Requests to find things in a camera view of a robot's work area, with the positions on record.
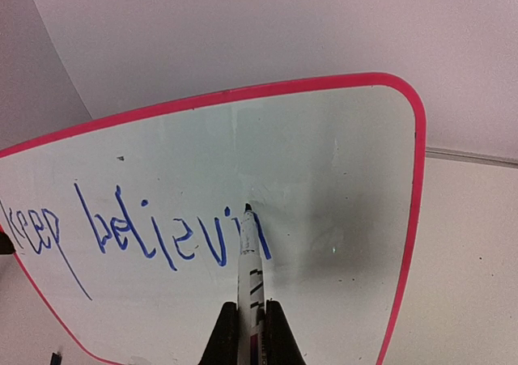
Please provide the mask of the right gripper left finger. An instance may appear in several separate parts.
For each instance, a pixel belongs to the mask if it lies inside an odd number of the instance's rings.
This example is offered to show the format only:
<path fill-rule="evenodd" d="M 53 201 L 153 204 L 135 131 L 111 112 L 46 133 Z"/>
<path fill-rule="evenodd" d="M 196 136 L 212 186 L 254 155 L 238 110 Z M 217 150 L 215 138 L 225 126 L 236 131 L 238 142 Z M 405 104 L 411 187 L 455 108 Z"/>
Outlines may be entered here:
<path fill-rule="evenodd" d="M 237 305 L 234 302 L 225 302 L 198 364 L 236 365 L 239 335 Z"/>

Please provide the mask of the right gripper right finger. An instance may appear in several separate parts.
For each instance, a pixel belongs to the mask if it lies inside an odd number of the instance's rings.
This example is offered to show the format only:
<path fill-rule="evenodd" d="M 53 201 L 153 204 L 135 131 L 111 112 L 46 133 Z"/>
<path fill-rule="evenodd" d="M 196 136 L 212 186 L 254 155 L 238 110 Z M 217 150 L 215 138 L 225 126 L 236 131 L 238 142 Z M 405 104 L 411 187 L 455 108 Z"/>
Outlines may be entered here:
<path fill-rule="evenodd" d="M 269 365 L 305 365 L 282 305 L 266 301 L 265 352 Z"/>

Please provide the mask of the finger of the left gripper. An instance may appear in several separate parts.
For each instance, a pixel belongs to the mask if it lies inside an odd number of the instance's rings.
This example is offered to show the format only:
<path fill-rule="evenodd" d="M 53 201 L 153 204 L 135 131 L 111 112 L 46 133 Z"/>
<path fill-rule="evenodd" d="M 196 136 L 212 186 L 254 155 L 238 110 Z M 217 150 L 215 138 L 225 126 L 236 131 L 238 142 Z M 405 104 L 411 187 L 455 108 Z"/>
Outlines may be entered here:
<path fill-rule="evenodd" d="M 0 255 L 12 255 L 15 253 L 15 246 L 13 245 L 9 236 L 1 231 L 0 232 Z"/>

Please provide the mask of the whiteboard marker white blue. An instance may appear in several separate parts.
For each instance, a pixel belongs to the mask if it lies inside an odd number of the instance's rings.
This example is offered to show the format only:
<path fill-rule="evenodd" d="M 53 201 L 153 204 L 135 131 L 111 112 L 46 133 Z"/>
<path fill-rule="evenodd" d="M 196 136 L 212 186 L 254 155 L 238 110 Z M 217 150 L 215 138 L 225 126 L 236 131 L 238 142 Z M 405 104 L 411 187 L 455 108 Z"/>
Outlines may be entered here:
<path fill-rule="evenodd" d="M 265 295 L 261 244 L 255 213 L 244 207 L 240 224 L 237 310 L 239 321 L 238 363 L 266 364 Z"/>

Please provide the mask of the pink framed whiteboard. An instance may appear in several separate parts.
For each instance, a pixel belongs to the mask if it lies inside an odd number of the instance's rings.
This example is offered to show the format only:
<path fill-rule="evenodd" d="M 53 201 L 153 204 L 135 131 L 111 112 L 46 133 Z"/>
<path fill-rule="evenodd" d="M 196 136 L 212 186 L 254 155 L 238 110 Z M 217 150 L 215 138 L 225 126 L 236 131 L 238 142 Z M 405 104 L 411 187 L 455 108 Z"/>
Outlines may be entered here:
<path fill-rule="evenodd" d="M 195 364 L 255 289 L 309 364 L 382 363 L 418 225 L 426 114 L 392 74 L 300 79 L 124 112 L 1 153 L 1 225 L 37 294 L 107 364 Z"/>

